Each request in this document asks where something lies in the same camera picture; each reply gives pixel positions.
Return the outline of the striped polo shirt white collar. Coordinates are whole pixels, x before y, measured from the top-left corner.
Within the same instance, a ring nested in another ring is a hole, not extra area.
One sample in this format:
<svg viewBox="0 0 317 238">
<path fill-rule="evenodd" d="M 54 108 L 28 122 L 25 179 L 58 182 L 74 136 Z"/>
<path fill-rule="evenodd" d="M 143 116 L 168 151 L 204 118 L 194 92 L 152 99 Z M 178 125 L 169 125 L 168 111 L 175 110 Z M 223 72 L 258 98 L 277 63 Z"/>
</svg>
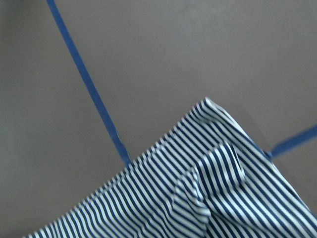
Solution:
<svg viewBox="0 0 317 238">
<path fill-rule="evenodd" d="M 317 219 L 222 107 L 197 103 L 32 238 L 314 238 Z"/>
</svg>

